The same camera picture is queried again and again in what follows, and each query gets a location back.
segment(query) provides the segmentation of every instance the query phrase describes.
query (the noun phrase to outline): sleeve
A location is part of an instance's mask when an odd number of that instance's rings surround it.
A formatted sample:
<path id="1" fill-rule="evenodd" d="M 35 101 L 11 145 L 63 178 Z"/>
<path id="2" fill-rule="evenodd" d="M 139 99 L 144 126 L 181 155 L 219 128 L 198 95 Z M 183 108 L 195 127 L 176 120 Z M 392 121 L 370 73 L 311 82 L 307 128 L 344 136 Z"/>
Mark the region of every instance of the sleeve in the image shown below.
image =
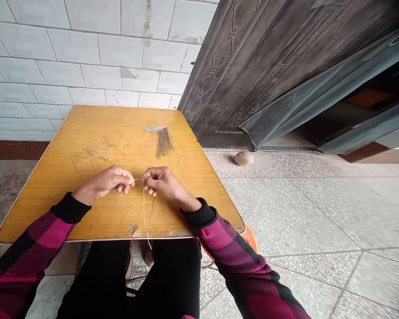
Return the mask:
<path id="1" fill-rule="evenodd" d="M 279 283 L 279 275 L 221 218 L 215 208 L 198 198 L 202 208 L 185 213 L 188 224 L 215 260 L 226 286 L 244 318 L 306 319 L 303 307 L 291 291 Z"/>
<path id="2" fill-rule="evenodd" d="M 90 209 L 67 193 L 4 253 L 0 258 L 0 319 L 25 317 L 44 270 Z"/>

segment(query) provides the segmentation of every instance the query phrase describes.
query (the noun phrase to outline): person's left hand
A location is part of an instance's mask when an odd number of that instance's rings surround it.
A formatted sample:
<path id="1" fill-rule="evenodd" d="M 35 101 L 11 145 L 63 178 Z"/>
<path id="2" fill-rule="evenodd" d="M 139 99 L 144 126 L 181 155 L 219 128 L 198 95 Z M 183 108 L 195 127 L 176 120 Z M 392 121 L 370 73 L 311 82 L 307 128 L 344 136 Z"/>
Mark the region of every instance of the person's left hand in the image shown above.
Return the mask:
<path id="1" fill-rule="evenodd" d="M 118 166 L 111 166 L 77 188 L 71 195 L 79 202 L 91 205 L 96 198 L 105 196 L 115 188 L 117 193 L 127 195 L 134 178 L 129 171 Z"/>

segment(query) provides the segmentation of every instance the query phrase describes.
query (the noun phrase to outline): black cuff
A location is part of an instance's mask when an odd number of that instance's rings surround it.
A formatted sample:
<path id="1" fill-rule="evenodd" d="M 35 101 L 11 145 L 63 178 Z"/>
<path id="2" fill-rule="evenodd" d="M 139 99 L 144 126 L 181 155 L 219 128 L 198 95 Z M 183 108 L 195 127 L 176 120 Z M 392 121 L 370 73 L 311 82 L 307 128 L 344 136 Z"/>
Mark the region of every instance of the black cuff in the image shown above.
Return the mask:
<path id="1" fill-rule="evenodd" d="M 50 209 L 52 213 L 62 219 L 67 224 L 76 224 L 83 216 L 92 209 L 92 206 L 87 206 L 82 202 L 79 202 L 71 196 L 71 192 L 65 194 L 63 199 L 52 206 Z"/>
<path id="2" fill-rule="evenodd" d="M 185 216 L 186 221 L 191 227 L 204 228 L 217 220 L 217 211 L 214 207 L 207 204 L 205 199 L 198 197 L 199 202 L 203 205 L 199 211 L 193 213 L 187 213 L 180 210 Z"/>

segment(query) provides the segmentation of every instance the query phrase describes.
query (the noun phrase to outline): yellow table top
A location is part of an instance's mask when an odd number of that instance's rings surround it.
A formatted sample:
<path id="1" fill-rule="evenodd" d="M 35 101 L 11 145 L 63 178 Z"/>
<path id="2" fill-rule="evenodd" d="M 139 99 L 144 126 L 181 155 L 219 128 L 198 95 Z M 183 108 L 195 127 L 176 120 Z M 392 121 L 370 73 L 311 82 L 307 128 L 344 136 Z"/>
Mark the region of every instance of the yellow table top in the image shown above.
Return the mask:
<path id="1" fill-rule="evenodd" d="M 175 146 L 168 157 L 156 158 L 158 135 L 144 132 L 145 127 L 155 126 L 168 127 Z M 98 150 L 103 145 L 111 145 L 111 151 L 102 158 L 88 159 L 91 157 L 88 151 Z M 182 113 L 77 105 L 56 133 L 6 217 L 0 228 L 0 242 L 14 242 L 66 192 L 75 190 L 113 164 L 130 171 L 135 179 L 147 169 L 144 166 L 168 166 L 188 191 L 206 199 L 237 231 L 244 231 L 241 216 Z M 97 199 L 68 240 L 146 238 L 143 184 L 140 180 L 135 183 L 127 196 L 110 192 Z M 159 195 L 154 200 L 145 193 L 145 215 L 149 238 L 191 236 L 179 207 Z"/>

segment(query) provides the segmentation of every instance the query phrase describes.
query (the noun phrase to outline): ball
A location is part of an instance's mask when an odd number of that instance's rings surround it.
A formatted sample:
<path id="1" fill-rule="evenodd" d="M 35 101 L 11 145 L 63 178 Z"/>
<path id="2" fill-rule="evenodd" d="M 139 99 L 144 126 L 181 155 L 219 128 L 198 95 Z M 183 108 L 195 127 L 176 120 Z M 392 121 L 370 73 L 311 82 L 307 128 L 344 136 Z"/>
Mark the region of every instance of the ball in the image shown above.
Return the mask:
<path id="1" fill-rule="evenodd" d="M 238 165 L 248 165 L 254 162 L 254 155 L 251 152 L 239 152 L 235 155 L 234 161 Z"/>

